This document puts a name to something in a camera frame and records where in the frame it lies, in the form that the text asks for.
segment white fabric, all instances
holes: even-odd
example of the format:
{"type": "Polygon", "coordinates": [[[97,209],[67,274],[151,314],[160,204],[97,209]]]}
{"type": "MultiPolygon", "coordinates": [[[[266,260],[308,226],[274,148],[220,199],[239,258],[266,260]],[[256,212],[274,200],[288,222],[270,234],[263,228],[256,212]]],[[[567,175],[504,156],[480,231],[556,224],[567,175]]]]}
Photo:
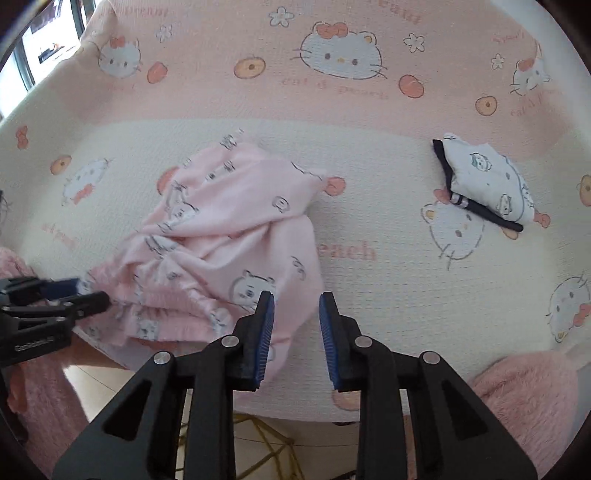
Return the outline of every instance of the white fabric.
{"type": "Polygon", "coordinates": [[[488,143],[470,145],[445,134],[443,148],[454,171],[452,191],[488,207],[511,222],[533,222],[530,188],[513,162],[488,143]]]}

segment flower print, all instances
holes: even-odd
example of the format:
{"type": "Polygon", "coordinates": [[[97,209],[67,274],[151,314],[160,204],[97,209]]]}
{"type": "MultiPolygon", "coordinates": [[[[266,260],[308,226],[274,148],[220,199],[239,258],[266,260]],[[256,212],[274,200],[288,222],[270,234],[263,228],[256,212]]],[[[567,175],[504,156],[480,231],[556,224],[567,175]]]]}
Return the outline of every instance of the flower print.
{"type": "Polygon", "coordinates": [[[160,43],[167,41],[173,36],[172,25],[161,25],[160,30],[156,32],[156,38],[160,40],[160,43]]]}
{"type": "Polygon", "coordinates": [[[414,33],[411,33],[408,38],[404,39],[404,44],[409,46],[410,53],[418,51],[425,51],[425,37],[422,35],[417,37],[414,33]]]}
{"type": "Polygon", "coordinates": [[[493,58],[491,60],[491,65],[492,65],[492,69],[496,70],[496,69],[501,69],[503,68],[503,63],[505,62],[505,59],[503,57],[501,57],[500,53],[497,53],[495,55],[495,58],[493,58]]]}
{"type": "Polygon", "coordinates": [[[277,12],[271,12],[269,17],[271,17],[270,24],[272,27],[276,27],[279,24],[281,24],[282,27],[289,27],[289,20],[294,18],[295,15],[285,10],[285,7],[279,7],[277,12]]]}

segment window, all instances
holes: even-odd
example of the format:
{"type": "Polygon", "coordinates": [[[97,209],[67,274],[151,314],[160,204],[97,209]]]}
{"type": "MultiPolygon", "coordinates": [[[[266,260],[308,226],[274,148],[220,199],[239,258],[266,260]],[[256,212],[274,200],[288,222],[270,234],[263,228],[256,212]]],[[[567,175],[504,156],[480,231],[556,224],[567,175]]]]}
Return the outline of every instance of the window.
{"type": "Polygon", "coordinates": [[[53,0],[35,17],[0,72],[1,116],[6,117],[58,63],[74,55],[99,2],[53,0]]]}

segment metal screw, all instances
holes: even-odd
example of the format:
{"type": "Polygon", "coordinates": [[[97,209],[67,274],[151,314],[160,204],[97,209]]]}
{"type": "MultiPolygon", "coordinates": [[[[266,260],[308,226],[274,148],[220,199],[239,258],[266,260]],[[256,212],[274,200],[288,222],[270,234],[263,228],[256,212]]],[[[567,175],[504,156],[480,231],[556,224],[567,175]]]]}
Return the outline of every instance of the metal screw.
{"type": "Polygon", "coordinates": [[[439,356],[439,354],[435,352],[425,352],[423,354],[423,361],[426,364],[437,365],[439,363],[439,360],[441,360],[441,357],[439,356]]]}
{"type": "Polygon", "coordinates": [[[359,348],[370,347],[373,342],[374,341],[371,338],[366,337],[365,335],[358,336],[355,339],[355,345],[357,345],[359,348]]]}
{"type": "Polygon", "coordinates": [[[236,346],[240,343],[240,340],[235,335],[228,335],[227,337],[222,338],[222,345],[227,348],[231,348],[236,346]]]}
{"type": "Polygon", "coordinates": [[[158,352],[154,355],[154,363],[157,365],[164,365],[170,362],[170,353],[168,352],[158,352]]]}

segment black clamp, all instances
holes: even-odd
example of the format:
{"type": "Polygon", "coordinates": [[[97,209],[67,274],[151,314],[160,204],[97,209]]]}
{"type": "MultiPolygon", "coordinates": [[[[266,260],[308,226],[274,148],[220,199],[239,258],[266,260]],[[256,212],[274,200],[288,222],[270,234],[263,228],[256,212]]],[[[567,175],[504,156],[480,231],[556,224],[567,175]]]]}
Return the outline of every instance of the black clamp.
{"type": "Polygon", "coordinates": [[[189,388],[184,477],[235,479],[233,390],[255,391],[265,375],[274,302],[263,292],[253,315],[201,352],[155,354],[72,443],[53,480],[174,478],[189,388]]]}
{"type": "Polygon", "coordinates": [[[0,280],[0,368],[67,347],[76,321],[111,305],[105,292],[77,294],[77,278],[0,280]],[[48,300],[52,304],[37,304],[48,300]]]}
{"type": "Polygon", "coordinates": [[[419,480],[538,478],[519,444],[439,354],[390,351],[340,315],[332,293],[320,298],[320,324],[335,389],[361,391],[358,480],[407,479],[400,390],[408,395],[419,480]]]}

